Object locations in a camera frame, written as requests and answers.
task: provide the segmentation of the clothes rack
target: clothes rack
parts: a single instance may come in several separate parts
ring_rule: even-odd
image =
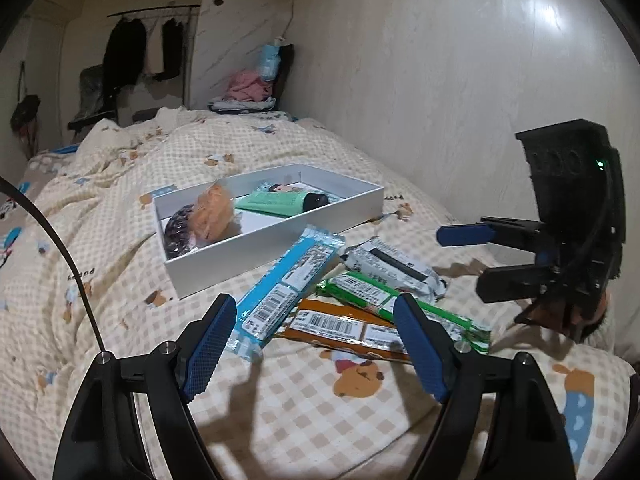
[[[144,7],[143,9],[131,9],[131,10],[123,10],[122,12],[114,12],[113,14],[108,14],[107,18],[112,18],[113,16],[124,16],[125,14],[136,14],[138,12],[147,12],[149,10],[167,10],[167,9],[188,9],[188,19],[187,19],[187,27],[186,27],[186,38],[185,41],[182,42],[182,105],[186,106],[186,89],[187,89],[187,62],[190,52],[190,41],[191,41],[191,19],[193,17],[191,10],[199,9],[199,5],[174,5],[174,6],[160,6],[160,7]]]

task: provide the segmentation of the black tube cap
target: black tube cap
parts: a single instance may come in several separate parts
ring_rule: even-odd
[[[326,195],[322,193],[308,193],[307,196],[305,196],[305,201],[302,203],[302,211],[306,213],[307,211],[318,209],[328,203],[329,199]]]

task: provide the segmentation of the white hanging clothes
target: white hanging clothes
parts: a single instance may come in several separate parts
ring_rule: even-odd
[[[145,73],[156,75],[162,72],[164,72],[164,51],[162,50],[162,25],[158,18],[146,41]]]

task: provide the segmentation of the green wrapper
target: green wrapper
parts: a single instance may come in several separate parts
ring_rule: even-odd
[[[394,322],[395,300],[401,294],[393,288],[354,271],[322,281],[316,287],[316,292],[323,296],[333,296],[343,303],[367,310],[391,323]],[[440,323],[452,339],[464,338],[476,350],[488,351],[490,330],[476,326],[465,317],[456,316],[447,310],[420,300],[416,301],[427,318]]]

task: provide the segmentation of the black hanging clothes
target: black hanging clothes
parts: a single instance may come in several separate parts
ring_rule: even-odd
[[[164,72],[154,76],[157,81],[172,79],[180,75],[182,70],[182,47],[184,27],[173,18],[162,26],[162,55]]]
[[[102,61],[104,109],[113,110],[123,86],[135,85],[145,63],[146,29],[138,20],[122,18],[111,31]]]

